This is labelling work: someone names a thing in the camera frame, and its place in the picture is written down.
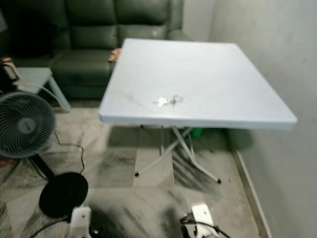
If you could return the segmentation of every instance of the electric fan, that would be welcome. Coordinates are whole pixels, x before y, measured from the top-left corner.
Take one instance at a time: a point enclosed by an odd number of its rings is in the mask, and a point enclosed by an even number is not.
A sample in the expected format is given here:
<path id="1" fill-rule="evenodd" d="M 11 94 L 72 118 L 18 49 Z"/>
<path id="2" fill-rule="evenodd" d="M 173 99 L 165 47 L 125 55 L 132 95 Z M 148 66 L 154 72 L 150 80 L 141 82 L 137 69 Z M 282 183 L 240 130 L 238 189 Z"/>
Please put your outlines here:
<path id="1" fill-rule="evenodd" d="M 41 97 L 11 92 L 0 97 L 0 155 L 8 159 L 29 158 L 47 177 L 39 201 L 49 217 L 59 218 L 80 206 L 88 183 L 79 173 L 55 175 L 38 153 L 48 149 L 55 131 L 55 115 Z"/>

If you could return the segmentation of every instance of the white wall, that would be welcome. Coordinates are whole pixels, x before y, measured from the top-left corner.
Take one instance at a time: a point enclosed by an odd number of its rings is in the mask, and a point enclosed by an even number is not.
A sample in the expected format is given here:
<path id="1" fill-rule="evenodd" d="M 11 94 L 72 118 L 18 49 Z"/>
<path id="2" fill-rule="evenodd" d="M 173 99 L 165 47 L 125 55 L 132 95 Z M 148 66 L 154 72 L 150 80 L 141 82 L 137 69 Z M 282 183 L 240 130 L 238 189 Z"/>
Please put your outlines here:
<path id="1" fill-rule="evenodd" d="M 185 0 L 183 30 L 194 41 L 208 41 L 215 0 Z"/>
<path id="2" fill-rule="evenodd" d="M 317 238 L 317 1 L 218 0 L 210 40 L 235 42 L 299 119 L 233 130 L 274 238 Z"/>

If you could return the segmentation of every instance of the marble floor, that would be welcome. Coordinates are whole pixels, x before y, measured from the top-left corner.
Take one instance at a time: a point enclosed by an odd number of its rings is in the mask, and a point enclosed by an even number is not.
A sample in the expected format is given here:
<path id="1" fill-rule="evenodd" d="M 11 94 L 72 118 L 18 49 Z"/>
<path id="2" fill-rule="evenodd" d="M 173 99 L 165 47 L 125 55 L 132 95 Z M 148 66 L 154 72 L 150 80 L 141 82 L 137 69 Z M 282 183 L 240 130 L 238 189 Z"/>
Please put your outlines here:
<path id="1" fill-rule="evenodd" d="M 258 238 L 259 232 L 241 179 L 221 129 L 207 129 L 193 141 L 197 161 L 222 180 L 219 185 L 198 171 L 177 147 L 162 163 L 141 175 L 138 171 L 160 153 L 160 128 L 114 126 L 100 122 L 98 109 L 74 107 L 56 113 L 62 143 L 84 147 L 89 183 L 85 205 L 92 224 L 103 224 L 105 238 L 182 238 L 179 219 L 193 203 L 205 202 L 216 225 L 232 238 Z M 163 130 L 165 147 L 175 137 Z M 42 158 L 57 174 L 82 169 L 80 150 L 60 146 L 56 138 Z M 0 237 L 28 238 L 46 223 L 38 207 L 46 184 L 27 161 L 2 168 Z M 56 224 L 37 238 L 66 238 L 69 224 Z M 193 227 L 188 227 L 193 238 Z"/>

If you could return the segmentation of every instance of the sofa armrest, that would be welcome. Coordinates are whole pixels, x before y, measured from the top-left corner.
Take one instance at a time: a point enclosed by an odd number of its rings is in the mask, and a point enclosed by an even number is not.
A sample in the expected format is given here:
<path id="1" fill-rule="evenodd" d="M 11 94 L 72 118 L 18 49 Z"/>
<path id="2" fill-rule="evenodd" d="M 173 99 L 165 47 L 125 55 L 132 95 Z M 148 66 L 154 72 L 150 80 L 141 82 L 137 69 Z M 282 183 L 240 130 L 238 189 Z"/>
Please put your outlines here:
<path id="1" fill-rule="evenodd" d="M 171 41 L 192 41 L 192 39 L 180 29 L 168 32 L 166 39 Z"/>

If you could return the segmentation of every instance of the sofa backrest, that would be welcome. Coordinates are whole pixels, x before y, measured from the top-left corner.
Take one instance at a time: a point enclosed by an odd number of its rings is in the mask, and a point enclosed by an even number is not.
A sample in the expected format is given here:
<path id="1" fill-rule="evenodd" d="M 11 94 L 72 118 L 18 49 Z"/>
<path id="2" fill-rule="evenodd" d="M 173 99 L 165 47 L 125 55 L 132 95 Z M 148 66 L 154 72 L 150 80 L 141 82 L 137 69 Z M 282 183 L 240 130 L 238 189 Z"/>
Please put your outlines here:
<path id="1" fill-rule="evenodd" d="M 1 0 L 15 27 L 18 10 L 37 11 L 56 26 L 53 48 L 121 47 L 124 38 L 165 39 L 182 27 L 183 0 Z"/>
<path id="2" fill-rule="evenodd" d="M 126 37 L 165 39 L 181 28 L 181 0 L 65 1 L 73 49 L 112 50 Z"/>

